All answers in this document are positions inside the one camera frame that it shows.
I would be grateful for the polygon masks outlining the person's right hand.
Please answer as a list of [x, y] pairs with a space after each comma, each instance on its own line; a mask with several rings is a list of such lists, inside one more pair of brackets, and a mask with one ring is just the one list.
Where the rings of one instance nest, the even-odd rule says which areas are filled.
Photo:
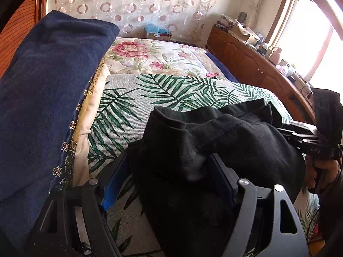
[[340, 174], [340, 165], [337, 160], [315, 159], [312, 155], [306, 155], [305, 184], [310, 193], [320, 194], [328, 189]]

